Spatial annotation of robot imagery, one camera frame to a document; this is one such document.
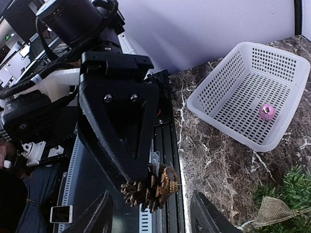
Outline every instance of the pine cone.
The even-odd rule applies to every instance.
[[[142,210],[149,207],[150,213],[153,213],[158,208],[164,207],[170,195],[178,192],[179,185],[177,174],[172,167],[161,164],[158,175],[155,165],[149,164],[148,167],[146,180],[122,184],[121,192],[125,195],[125,203],[131,207],[142,204]]]

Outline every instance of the person's hand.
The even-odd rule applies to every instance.
[[[16,149],[10,142],[2,141],[0,142],[0,169],[4,167],[4,160],[7,157],[14,156]]]

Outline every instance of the green pine branch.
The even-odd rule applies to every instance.
[[[259,209],[264,196],[278,198],[293,210],[311,207],[311,176],[300,166],[293,167],[283,178],[283,186],[260,186],[253,196]],[[257,233],[311,233],[311,214],[297,216],[285,222],[256,229]]]

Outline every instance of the brown marble surface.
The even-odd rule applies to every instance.
[[[311,62],[311,42],[295,36],[270,46],[295,53]],[[221,61],[170,76],[176,124],[186,227],[194,190],[204,193],[234,225],[256,216],[252,194],[258,185],[280,183],[294,165],[311,167],[311,81],[280,144],[271,152],[256,153],[198,119],[186,107],[187,98]]]

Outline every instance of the phone screen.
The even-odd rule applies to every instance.
[[[70,206],[53,207],[51,222],[70,223]]]

